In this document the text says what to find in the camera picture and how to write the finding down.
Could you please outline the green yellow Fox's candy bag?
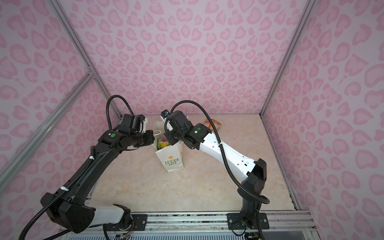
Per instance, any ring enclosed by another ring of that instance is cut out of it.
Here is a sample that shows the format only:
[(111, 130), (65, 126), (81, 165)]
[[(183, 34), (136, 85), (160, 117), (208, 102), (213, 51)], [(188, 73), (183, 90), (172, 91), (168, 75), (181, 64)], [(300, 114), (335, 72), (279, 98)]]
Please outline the green yellow Fox's candy bag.
[(157, 150), (158, 151), (161, 149), (164, 149), (170, 145), (171, 145), (170, 142), (168, 141), (168, 139), (165, 136), (158, 138), (158, 140), (157, 140)]

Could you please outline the white paper gift bag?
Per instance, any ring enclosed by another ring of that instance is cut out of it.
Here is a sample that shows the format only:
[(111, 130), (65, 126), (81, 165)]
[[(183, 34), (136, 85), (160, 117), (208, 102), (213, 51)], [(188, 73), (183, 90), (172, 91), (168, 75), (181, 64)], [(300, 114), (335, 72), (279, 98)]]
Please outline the white paper gift bag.
[(154, 137), (155, 141), (153, 143), (155, 153), (162, 163), (164, 169), (167, 172), (172, 172), (184, 168), (183, 164), (183, 146), (184, 143), (179, 141), (175, 145), (170, 145), (164, 149), (157, 150), (157, 140), (165, 136), (164, 124), (162, 121), (154, 123)]

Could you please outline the orange candy bag back side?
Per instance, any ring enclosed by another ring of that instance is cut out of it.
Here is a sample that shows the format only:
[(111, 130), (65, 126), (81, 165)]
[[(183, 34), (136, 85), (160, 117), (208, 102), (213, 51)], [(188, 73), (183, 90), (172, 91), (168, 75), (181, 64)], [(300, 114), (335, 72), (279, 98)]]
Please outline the orange candy bag back side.
[(213, 132), (215, 131), (214, 129), (219, 130), (222, 126), (222, 124), (217, 120), (209, 121), (208, 119), (206, 119), (203, 124)]

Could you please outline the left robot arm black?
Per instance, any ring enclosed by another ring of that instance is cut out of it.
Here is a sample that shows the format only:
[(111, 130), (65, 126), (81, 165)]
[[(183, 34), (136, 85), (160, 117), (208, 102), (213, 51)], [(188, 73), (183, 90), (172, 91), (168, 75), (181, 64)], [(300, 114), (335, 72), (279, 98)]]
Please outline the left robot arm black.
[(105, 131), (98, 143), (91, 147), (90, 156), (77, 172), (54, 194), (41, 199), (50, 220), (74, 233), (89, 227), (110, 225), (126, 230), (133, 224), (131, 210), (114, 204), (109, 207), (90, 207), (86, 200), (106, 168), (129, 147), (138, 149), (154, 143), (154, 133), (146, 130), (144, 115), (125, 114), (122, 122)]

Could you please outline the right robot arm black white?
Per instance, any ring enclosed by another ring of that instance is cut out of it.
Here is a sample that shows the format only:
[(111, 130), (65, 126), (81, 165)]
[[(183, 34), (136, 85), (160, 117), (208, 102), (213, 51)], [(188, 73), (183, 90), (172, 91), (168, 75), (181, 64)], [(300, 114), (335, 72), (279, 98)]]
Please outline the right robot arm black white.
[(262, 196), (267, 180), (267, 163), (253, 160), (221, 141), (212, 119), (206, 116), (211, 127), (193, 125), (181, 111), (161, 113), (165, 136), (171, 145), (183, 142), (188, 148), (202, 151), (225, 165), (227, 173), (238, 187), (243, 198), (241, 224), (248, 229), (261, 229), (260, 209), (270, 200)]

